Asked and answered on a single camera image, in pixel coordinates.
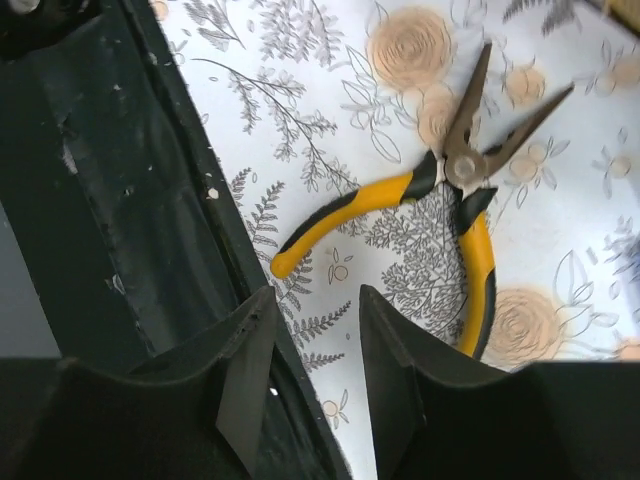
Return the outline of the yellow black needle-nose pliers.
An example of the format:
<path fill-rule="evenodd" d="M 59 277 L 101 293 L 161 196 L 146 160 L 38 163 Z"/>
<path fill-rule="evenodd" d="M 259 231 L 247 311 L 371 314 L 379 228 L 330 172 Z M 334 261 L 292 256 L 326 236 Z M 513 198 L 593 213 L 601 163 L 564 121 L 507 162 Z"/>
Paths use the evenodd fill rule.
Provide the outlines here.
<path fill-rule="evenodd" d="M 365 185 L 319 208 L 292 233 L 270 263 L 278 279 L 288 277 L 316 243 L 361 215 L 426 197 L 446 183 L 458 195 L 454 226 L 469 288 L 470 305 L 458 350 L 480 359 L 494 322 L 496 264 L 486 211 L 496 195 L 487 181 L 498 172 L 573 90 L 567 85 L 484 152 L 469 142 L 488 72 L 492 46 L 485 44 L 439 152 L 429 150 L 409 173 Z"/>

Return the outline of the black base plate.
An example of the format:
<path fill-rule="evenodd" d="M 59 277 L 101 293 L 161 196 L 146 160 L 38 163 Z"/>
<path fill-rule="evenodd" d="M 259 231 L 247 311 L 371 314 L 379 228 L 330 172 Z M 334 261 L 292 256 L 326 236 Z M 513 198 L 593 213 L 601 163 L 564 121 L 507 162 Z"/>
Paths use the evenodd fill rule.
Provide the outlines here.
<path fill-rule="evenodd" d="M 57 359 L 127 375 L 271 288 L 249 479 L 348 477 L 145 2 L 2 3 L 1 203 Z"/>

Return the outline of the floral patterned table mat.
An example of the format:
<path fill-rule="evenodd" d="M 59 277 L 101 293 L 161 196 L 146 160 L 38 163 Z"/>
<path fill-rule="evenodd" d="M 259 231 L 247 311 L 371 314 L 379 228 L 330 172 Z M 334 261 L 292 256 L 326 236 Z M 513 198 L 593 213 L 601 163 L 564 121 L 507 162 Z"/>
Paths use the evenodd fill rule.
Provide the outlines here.
<path fill-rule="evenodd" d="M 486 363 L 639 356 L 639 40 L 584 1 L 155 1 L 262 266 L 314 210 L 571 94 L 493 178 Z"/>

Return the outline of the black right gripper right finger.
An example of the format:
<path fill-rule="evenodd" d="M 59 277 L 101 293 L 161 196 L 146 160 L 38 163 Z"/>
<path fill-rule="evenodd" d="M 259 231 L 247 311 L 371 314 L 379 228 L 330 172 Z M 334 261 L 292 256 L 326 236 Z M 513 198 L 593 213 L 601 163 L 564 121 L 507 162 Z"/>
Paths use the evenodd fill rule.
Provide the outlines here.
<path fill-rule="evenodd" d="M 473 360 L 360 290 L 360 336 L 382 479 L 635 479 L 639 366 Z"/>

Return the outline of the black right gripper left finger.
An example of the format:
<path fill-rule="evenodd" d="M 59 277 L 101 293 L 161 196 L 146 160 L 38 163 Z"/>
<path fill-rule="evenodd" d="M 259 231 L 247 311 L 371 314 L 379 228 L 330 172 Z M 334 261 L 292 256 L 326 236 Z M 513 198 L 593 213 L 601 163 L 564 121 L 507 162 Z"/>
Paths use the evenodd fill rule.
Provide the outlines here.
<path fill-rule="evenodd" d="M 277 317 L 261 288 L 127 375 L 74 358 L 3 360 L 2 477 L 253 477 Z"/>

